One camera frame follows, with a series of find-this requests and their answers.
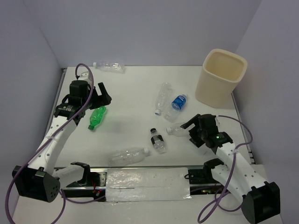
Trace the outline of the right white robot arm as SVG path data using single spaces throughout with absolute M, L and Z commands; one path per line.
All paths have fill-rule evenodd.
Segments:
M 181 125 L 181 128 L 188 129 L 190 141 L 196 147 L 205 145 L 216 156 L 204 164 L 204 179 L 223 185 L 220 196 L 210 202 L 213 207 L 208 214 L 202 217 L 203 212 L 200 212 L 198 223 L 205 222 L 228 193 L 239 201 L 239 208 L 251 224 L 258 224 L 280 214 L 278 185 L 268 182 L 253 169 L 238 151 L 240 146 L 236 145 L 226 132 L 219 131 L 216 118 L 211 114 L 197 114 Z

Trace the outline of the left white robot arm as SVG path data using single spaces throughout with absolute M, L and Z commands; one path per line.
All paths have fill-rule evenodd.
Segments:
M 112 98 L 103 83 L 98 84 L 98 95 L 91 83 L 83 80 L 72 81 L 61 104 L 54 111 L 50 129 L 44 137 L 41 147 L 25 168 L 16 166 L 12 171 L 15 185 L 20 196 L 40 201 L 52 202 L 60 189 L 77 182 L 86 186 L 91 182 L 90 166 L 82 162 L 72 162 L 62 169 L 55 169 L 56 161 L 70 135 L 77 128 L 86 110 L 109 105 Z

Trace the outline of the green plastic bottle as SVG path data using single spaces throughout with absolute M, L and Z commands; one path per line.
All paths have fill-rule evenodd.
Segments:
M 88 129 L 93 131 L 97 125 L 99 125 L 107 111 L 105 106 L 101 106 L 93 110 L 90 118 L 89 118 L 89 126 Z

